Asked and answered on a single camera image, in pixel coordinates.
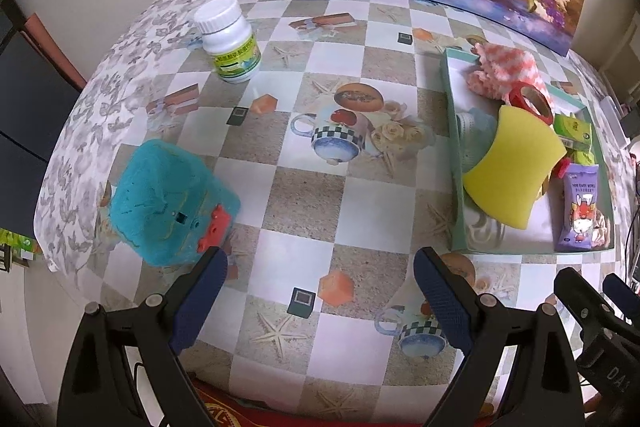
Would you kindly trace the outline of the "purple baby wipes pack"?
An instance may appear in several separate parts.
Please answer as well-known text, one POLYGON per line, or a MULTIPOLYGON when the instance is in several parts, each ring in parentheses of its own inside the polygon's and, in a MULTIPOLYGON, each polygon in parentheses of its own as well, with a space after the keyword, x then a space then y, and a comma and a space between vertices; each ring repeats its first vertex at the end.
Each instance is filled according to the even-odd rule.
POLYGON ((563 224, 557 251, 591 251, 598 210, 599 166, 570 164, 564 172, 563 224))

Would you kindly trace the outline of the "yellow sponge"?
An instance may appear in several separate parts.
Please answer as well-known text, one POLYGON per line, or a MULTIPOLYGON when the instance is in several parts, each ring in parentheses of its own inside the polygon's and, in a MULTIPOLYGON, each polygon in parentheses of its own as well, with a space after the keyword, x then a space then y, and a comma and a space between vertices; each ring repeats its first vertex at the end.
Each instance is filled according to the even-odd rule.
POLYGON ((551 127, 526 110, 503 105, 494 142, 462 176, 480 210, 507 227, 524 230, 544 179, 566 150, 551 127))

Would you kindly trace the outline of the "green tissue pack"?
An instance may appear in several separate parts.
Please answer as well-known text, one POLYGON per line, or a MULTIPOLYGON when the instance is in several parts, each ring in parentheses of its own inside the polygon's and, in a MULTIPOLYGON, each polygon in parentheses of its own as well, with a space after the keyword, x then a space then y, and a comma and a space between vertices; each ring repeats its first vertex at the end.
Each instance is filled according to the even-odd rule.
POLYGON ((574 116, 556 114, 553 130, 567 150, 589 153, 592 147, 592 128, 590 122, 574 116))

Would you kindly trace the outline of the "light blue face mask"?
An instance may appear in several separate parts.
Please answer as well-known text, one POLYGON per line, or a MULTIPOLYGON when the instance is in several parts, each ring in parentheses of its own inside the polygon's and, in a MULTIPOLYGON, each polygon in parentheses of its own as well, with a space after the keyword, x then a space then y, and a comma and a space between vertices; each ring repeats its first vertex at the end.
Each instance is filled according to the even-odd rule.
POLYGON ((463 172, 474 168, 488 153, 495 140, 498 122, 482 110, 473 107, 469 112, 456 114, 460 141, 460 162, 463 172))

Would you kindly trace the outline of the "red tape roll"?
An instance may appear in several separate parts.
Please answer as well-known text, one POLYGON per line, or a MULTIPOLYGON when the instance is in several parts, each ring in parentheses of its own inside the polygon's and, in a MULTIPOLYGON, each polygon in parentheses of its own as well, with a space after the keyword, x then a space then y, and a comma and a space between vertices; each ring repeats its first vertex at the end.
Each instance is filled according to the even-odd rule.
POLYGON ((526 110, 547 126, 553 124, 554 115, 548 98, 532 84, 521 81, 512 83, 506 101, 513 107, 526 110))

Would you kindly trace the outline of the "pink white zigzag cloth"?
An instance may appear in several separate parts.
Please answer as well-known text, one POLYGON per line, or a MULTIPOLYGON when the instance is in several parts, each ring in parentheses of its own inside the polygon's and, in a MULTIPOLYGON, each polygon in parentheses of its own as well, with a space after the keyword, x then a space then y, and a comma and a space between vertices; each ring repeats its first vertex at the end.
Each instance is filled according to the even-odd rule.
POLYGON ((473 46, 473 51, 480 61, 480 67, 466 77, 466 85, 471 91, 484 98, 503 101, 510 105, 506 96, 512 83, 527 82, 548 98, 552 109, 550 94, 533 54, 489 42, 477 43, 473 46))

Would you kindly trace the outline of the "lime green cloth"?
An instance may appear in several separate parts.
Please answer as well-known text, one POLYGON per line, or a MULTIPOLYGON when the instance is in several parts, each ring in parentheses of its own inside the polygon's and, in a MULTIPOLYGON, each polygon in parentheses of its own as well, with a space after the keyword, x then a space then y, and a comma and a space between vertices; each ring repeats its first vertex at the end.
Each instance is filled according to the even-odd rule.
POLYGON ((572 150, 570 152, 570 161, 581 166, 594 166, 597 164, 597 159, 590 150, 572 150))

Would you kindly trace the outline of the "teal plastic box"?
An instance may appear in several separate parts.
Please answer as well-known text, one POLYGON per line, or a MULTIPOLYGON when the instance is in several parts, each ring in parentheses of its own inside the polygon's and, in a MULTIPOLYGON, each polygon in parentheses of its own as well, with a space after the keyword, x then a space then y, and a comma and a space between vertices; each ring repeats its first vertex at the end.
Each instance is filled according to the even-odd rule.
POLYGON ((170 267, 222 245, 240 209, 239 196, 201 158, 150 140, 134 151, 116 185, 110 220, 146 263, 170 267))

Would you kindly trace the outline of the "dark cabinet red edge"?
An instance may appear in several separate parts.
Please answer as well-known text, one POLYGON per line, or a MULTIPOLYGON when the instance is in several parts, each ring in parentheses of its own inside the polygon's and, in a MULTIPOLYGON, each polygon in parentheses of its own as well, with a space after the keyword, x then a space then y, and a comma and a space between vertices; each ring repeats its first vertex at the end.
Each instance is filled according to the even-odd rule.
POLYGON ((32 236, 40 186, 85 79, 37 15, 1 14, 1 226, 32 236))

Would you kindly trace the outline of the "checkered patterned tablecloth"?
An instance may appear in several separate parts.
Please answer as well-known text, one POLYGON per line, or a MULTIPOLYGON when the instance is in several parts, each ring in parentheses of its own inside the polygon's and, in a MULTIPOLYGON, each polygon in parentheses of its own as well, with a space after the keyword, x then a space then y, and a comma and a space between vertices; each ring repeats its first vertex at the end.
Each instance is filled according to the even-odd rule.
POLYGON ((81 92, 52 153, 35 215, 50 265, 87 299, 128 308, 164 291, 171 269, 122 243, 108 203, 146 140, 201 157, 241 201, 230 277, 184 367, 274 409, 331 421, 425 421, 461 355, 406 355, 383 334, 419 312, 411 273, 423 246, 449 247, 454 191, 440 54, 486 39, 531 50, 548 81, 582 101, 600 82, 576 57, 474 14, 420 0, 238 0, 262 52, 258 72, 222 81, 194 12, 210 0, 156 0, 81 92), (407 157, 332 166, 302 116, 346 83, 378 90, 393 113, 430 128, 407 157))

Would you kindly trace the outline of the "white pill bottle green label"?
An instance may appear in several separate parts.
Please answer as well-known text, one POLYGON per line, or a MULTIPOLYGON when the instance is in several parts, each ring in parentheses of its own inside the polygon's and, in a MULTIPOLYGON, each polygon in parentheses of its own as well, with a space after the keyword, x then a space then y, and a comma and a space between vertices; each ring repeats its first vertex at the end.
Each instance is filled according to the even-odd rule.
POLYGON ((242 83, 258 72, 262 52, 238 0, 204 3, 194 12, 193 23, 209 62, 222 81, 242 83))

